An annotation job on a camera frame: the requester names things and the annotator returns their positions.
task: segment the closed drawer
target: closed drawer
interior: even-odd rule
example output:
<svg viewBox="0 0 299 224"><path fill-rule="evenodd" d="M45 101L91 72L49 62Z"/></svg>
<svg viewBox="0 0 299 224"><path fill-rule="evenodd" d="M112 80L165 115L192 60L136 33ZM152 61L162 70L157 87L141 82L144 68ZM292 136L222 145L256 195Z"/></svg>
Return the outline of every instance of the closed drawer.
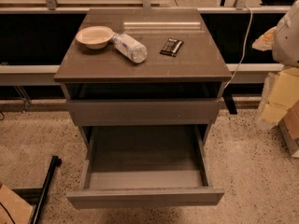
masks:
<svg viewBox="0 0 299 224"><path fill-rule="evenodd" d="M218 99L67 101L78 126L197 124L214 122Z"/></svg>
<svg viewBox="0 0 299 224"><path fill-rule="evenodd" d="M215 205L194 125L93 127L76 208Z"/></svg>

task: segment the speckled floor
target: speckled floor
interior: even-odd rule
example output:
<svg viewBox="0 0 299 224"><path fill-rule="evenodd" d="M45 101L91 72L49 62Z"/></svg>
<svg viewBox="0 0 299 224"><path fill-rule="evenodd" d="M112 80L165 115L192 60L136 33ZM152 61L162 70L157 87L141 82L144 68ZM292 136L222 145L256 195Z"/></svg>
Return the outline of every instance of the speckled floor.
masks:
<svg viewBox="0 0 299 224"><path fill-rule="evenodd" d="M40 187L51 155L63 160L40 223L299 223L299 159L290 157L279 128L256 128L255 108L221 110L209 134L209 175L225 189L217 206L95 210L77 210L65 197L78 188L86 154L78 129L67 112L42 109L4 112L0 121L0 180L9 187Z"/></svg>

